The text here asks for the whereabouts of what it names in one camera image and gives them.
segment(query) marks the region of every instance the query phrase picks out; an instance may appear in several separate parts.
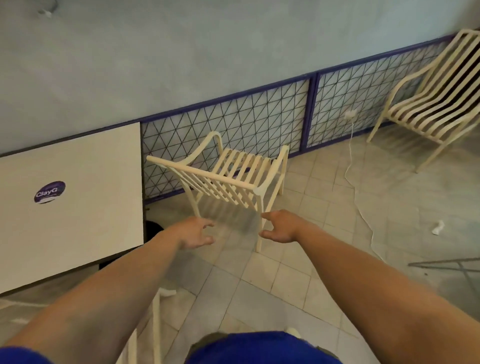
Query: metal grid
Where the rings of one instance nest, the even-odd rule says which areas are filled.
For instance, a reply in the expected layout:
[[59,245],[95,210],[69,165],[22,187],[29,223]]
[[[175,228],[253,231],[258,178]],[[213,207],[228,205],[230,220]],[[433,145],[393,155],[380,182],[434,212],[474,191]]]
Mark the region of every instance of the metal grid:
[[[320,75],[307,148],[351,133],[351,124],[343,115],[358,110],[354,132],[375,124],[390,91],[408,74],[432,62],[449,41],[380,58]],[[394,103],[412,97],[421,77],[407,82]]]
[[[178,113],[142,124],[144,158],[173,161],[187,157],[211,131],[222,134],[227,148],[276,157],[280,147],[300,148],[309,80]],[[209,170],[218,159],[212,141],[192,166]],[[181,189],[171,172],[148,161],[144,165],[145,197]]]

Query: purple logo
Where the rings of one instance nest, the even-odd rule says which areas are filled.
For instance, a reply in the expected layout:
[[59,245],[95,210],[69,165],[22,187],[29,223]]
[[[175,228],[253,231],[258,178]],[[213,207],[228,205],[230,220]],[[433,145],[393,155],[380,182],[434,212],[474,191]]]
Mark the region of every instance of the purple logo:
[[65,191],[65,182],[52,182],[40,188],[33,200],[37,204],[46,204],[47,202],[55,200],[63,191]]

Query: blue shirt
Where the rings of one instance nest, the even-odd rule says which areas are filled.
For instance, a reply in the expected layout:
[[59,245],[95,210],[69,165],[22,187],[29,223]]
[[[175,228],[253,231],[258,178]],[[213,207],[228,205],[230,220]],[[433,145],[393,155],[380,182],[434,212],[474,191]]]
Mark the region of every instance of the blue shirt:
[[[281,331],[231,334],[195,351],[187,364],[340,364],[333,356]],[[0,364],[52,364],[26,348],[0,348]]]

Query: forearm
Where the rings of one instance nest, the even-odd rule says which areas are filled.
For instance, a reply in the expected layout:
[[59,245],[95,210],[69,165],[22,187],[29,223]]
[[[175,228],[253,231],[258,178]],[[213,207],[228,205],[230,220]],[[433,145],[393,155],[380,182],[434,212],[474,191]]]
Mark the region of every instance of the forearm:
[[145,313],[180,241],[165,230],[42,311],[7,345],[55,364],[114,363]]
[[479,325],[431,290],[314,224],[303,223],[297,240],[382,362],[452,360],[462,347],[464,355],[473,354],[474,347],[455,336],[480,339]]

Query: gray concrete wall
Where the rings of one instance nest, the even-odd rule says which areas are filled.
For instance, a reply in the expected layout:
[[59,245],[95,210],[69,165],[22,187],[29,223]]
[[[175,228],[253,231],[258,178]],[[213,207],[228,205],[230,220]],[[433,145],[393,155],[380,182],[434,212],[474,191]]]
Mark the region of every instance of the gray concrete wall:
[[480,25],[477,0],[0,0],[0,152]]

